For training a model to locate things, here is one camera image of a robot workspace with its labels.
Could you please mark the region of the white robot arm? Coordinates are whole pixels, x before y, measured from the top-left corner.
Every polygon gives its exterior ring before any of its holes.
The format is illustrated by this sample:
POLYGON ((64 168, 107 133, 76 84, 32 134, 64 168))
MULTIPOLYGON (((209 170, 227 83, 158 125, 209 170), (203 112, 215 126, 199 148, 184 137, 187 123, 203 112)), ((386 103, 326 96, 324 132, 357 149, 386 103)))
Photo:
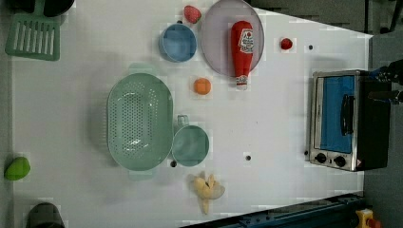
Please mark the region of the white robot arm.
MULTIPOLYGON (((386 84, 399 84, 403 86, 403 60, 397 60, 388 66, 382 66, 369 74, 371 80, 386 84)), ((401 90, 372 91, 368 95, 369 99, 392 105, 403 103, 403 92, 401 90)))

